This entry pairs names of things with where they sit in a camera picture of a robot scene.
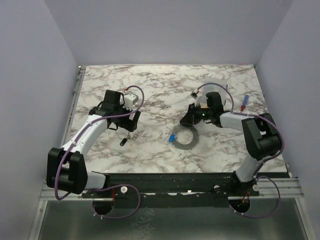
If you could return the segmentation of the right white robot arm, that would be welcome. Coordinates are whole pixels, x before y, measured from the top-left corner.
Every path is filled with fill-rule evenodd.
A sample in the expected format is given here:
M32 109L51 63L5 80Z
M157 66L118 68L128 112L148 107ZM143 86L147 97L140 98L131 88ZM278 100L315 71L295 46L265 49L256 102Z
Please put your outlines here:
M224 110L219 92L205 95L206 106L192 103L187 113L179 121L181 125L193 126L203 121L219 128L241 131L244 136L247 155L241 166L235 171L236 179L230 182L229 189L240 196L248 189L262 165L280 155L284 149L284 140L269 113L260 115L243 114Z

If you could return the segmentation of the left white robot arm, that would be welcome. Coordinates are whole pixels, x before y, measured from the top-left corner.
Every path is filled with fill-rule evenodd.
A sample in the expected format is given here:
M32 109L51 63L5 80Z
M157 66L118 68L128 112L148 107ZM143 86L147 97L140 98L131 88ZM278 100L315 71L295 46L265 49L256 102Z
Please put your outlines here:
M143 95L106 90L104 99L89 111L80 130L62 147L53 147L49 151L46 184L54 189L57 200L64 199L59 191L64 191L66 195L79 195L84 190L93 190L101 198L110 193L111 186L106 175L89 172L85 158L100 135L112 128L111 125L115 125L114 131L118 128L129 133L135 131L141 114L135 104L144 100Z

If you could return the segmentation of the perforated metal ring disc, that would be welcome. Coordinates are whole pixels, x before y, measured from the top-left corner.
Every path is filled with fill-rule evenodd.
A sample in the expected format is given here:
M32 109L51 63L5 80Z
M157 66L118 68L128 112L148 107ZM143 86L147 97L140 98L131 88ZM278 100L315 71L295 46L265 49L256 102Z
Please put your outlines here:
M181 143L178 141L178 133L185 130L188 130L192 133L192 139L189 143ZM199 143L200 135L197 129L192 125L180 125L180 124L176 125L172 129L172 134L175 135L174 139L172 140L172 145L179 150L184 150L184 151L191 150Z

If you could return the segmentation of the keys with blue tag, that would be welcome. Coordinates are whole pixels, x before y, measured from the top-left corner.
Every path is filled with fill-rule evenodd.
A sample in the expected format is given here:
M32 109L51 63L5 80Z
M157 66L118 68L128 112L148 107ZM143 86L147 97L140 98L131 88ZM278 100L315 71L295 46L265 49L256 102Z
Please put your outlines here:
M126 143L127 143L127 141L130 139L130 132L128 132L127 134L126 134L126 136L122 139L122 141L120 142L120 146L121 147L123 147Z

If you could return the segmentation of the blue plastic key tag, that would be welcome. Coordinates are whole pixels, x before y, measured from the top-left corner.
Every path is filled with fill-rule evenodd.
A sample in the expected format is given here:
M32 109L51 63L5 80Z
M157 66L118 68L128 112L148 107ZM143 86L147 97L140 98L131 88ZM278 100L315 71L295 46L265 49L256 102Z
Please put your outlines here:
M172 143L174 139L175 139L175 134L171 134L168 141Z

